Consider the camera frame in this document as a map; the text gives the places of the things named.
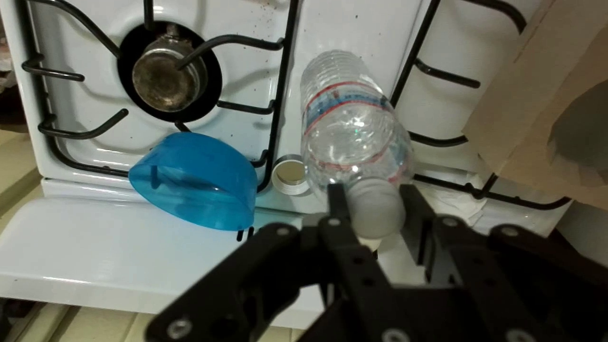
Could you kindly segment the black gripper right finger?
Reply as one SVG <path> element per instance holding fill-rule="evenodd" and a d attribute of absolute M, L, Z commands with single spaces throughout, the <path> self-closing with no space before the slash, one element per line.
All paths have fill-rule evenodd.
<path fill-rule="evenodd" d="M 559 234 L 487 234 L 400 191 L 426 284 L 405 295 L 413 342 L 608 342 L 608 270 Z"/>

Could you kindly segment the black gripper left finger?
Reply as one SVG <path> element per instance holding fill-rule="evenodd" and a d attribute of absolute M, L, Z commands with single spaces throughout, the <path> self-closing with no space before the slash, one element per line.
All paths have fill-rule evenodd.
<path fill-rule="evenodd" d="M 392 325 L 390 284 L 350 227 L 343 185 L 329 187 L 329 213 L 314 227 L 270 223 L 187 289 L 147 327 L 147 342 L 255 342 L 301 295 L 326 301 L 318 335 L 381 342 Z"/>

